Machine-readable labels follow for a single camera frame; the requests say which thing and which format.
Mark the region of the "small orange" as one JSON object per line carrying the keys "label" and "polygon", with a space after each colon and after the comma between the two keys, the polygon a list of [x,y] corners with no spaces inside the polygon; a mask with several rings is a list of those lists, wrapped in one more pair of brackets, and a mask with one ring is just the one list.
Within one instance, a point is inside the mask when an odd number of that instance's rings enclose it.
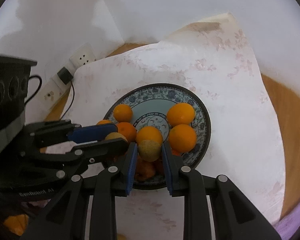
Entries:
{"label": "small orange", "polygon": [[112,124],[113,122],[110,121],[110,120],[106,120],[106,119],[103,119],[103,120],[100,120],[97,125],[105,125],[105,124]]}
{"label": "small orange", "polygon": [[113,116],[117,122],[130,122],[133,111],[129,105],[119,104],[114,108]]}

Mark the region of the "white floral table cover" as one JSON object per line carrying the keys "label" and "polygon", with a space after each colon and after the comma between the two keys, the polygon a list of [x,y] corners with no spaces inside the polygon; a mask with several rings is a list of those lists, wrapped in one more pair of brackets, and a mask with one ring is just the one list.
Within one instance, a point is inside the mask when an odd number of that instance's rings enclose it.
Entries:
{"label": "white floral table cover", "polygon": [[254,52],[232,14],[191,23],[156,44],[78,68],[68,117],[83,125],[117,122],[138,145],[136,179],[162,168],[167,141],[191,174],[219,177],[222,198],[200,201],[222,212],[191,221],[199,239],[277,239],[285,191],[283,142]]}

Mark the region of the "large orange pile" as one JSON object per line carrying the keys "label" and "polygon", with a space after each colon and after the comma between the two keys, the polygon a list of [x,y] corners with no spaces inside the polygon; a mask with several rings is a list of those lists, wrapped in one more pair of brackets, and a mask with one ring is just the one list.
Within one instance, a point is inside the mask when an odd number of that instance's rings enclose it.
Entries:
{"label": "large orange pile", "polygon": [[168,123],[174,127],[180,124],[189,125],[196,115],[194,108],[188,103],[177,103],[167,112]]}

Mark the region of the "white wall socket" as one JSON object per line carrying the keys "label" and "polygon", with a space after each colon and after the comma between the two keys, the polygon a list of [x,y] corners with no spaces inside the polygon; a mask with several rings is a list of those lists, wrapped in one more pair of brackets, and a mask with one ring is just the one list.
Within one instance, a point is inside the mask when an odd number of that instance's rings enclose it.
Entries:
{"label": "white wall socket", "polygon": [[93,53],[91,45],[89,43],[86,43],[79,49],[77,49],[70,57],[70,61],[76,69],[96,61],[96,57]]}

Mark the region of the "blue floral ceramic plate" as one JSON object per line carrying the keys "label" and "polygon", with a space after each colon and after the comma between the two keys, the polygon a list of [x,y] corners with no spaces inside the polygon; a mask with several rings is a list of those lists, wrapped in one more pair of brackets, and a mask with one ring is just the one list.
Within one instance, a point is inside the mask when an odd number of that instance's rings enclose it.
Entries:
{"label": "blue floral ceramic plate", "polygon": [[177,103],[188,103],[195,111],[191,127],[195,130],[197,141],[189,152],[182,153],[185,165],[196,168],[207,152],[211,138],[211,121],[203,102],[190,90],[170,83],[154,83],[145,85],[125,94],[107,111],[104,118],[117,124],[114,118],[114,108],[117,105],[129,105],[133,111],[130,123],[140,130],[146,126],[156,127],[163,140],[168,139],[172,126],[168,123],[166,114]]}

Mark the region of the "white coax wall plate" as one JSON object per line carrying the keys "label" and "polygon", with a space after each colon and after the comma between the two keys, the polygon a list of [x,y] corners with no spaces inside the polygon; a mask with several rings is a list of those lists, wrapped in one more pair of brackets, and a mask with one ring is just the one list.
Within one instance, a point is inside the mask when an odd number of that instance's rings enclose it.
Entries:
{"label": "white coax wall plate", "polygon": [[62,97],[63,92],[52,79],[38,93],[38,100],[45,110],[51,109]]}

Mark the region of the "black power adapter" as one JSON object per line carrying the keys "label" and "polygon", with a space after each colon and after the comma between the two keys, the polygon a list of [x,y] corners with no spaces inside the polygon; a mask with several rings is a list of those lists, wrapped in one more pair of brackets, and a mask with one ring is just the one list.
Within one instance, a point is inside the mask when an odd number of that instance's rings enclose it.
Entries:
{"label": "black power adapter", "polygon": [[67,85],[68,83],[70,83],[74,76],[71,74],[71,72],[68,70],[68,68],[63,67],[58,73],[57,76],[59,77],[59,79],[61,80],[61,82],[64,85]]}

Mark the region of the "purple fluffy towel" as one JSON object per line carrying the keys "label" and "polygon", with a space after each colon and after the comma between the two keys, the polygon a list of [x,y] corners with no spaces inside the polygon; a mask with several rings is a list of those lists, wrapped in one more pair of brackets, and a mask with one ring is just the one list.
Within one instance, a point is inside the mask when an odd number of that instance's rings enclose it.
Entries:
{"label": "purple fluffy towel", "polygon": [[274,228],[281,239],[300,239],[300,202]]}

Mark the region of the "red apple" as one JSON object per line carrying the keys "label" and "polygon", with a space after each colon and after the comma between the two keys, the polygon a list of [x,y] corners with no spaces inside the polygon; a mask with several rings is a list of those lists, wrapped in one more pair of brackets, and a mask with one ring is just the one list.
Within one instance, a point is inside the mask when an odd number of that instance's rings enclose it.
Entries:
{"label": "red apple", "polygon": [[171,153],[175,156],[182,156],[182,154],[175,149],[171,149]]}
{"label": "red apple", "polygon": [[138,181],[144,181],[155,175],[155,168],[151,162],[144,161],[139,155],[136,162],[136,171],[134,178]]}

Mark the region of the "large yellow orange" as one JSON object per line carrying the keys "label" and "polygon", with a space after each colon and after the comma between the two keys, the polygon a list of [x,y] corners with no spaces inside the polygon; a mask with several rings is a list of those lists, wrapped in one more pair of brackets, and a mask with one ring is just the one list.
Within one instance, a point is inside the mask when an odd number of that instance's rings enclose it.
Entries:
{"label": "large yellow orange", "polygon": [[179,153],[186,153],[195,147],[197,135],[191,126],[180,124],[170,130],[168,142],[172,149]]}

